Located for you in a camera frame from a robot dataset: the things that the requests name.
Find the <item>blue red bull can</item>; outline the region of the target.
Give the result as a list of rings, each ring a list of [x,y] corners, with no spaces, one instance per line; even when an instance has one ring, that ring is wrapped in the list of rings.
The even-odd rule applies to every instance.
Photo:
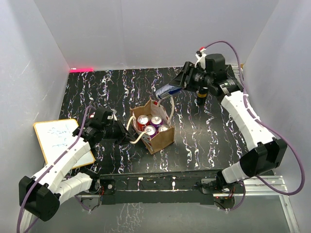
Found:
[[[159,88],[158,90],[156,90],[155,96],[157,97],[158,100],[163,100],[163,99],[171,97],[172,95],[178,93],[181,90],[182,88],[180,88],[179,86],[173,86],[173,85],[167,84]]]

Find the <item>red coke can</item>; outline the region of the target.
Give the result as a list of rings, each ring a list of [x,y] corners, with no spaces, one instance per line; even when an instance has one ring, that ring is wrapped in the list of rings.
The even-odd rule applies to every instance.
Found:
[[[145,127],[150,125],[150,120],[147,115],[140,115],[137,118],[137,128],[139,131],[143,132]]]

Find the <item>purple fanta can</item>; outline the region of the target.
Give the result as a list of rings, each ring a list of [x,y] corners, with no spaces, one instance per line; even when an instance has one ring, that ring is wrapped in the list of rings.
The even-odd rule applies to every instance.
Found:
[[[150,124],[153,125],[155,128],[158,128],[160,125],[162,125],[163,119],[159,115],[154,115],[150,119]]]
[[[152,139],[157,134],[157,129],[153,125],[144,128],[144,132]]]

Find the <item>black yellow tall can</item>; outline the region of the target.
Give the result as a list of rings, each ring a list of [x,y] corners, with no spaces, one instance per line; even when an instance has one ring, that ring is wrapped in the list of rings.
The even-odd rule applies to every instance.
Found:
[[[202,106],[206,102],[208,94],[208,89],[207,88],[200,88],[198,93],[197,93],[197,105]]]

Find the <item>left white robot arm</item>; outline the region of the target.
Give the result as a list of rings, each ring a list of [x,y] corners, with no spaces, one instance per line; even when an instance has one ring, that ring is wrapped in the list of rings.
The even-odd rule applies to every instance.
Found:
[[[98,176],[80,172],[66,180],[65,176],[85,154],[102,140],[115,144],[132,144],[135,138],[111,110],[95,109],[94,117],[83,118],[72,133],[73,143],[61,155],[45,165],[32,177],[24,176],[18,184],[19,205],[42,221],[50,220],[60,205],[75,195],[100,189]]]

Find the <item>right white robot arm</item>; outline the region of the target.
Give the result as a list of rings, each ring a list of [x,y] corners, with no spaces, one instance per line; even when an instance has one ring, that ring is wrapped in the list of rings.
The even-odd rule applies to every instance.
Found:
[[[287,144],[260,125],[259,117],[247,104],[242,84],[236,78],[228,77],[223,55],[209,54],[202,58],[205,61],[204,67],[200,62],[185,62],[169,84],[179,90],[192,92],[206,88],[228,111],[242,133],[248,153],[238,162],[218,172],[216,177],[217,188],[226,193],[238,181],[279,167]]]

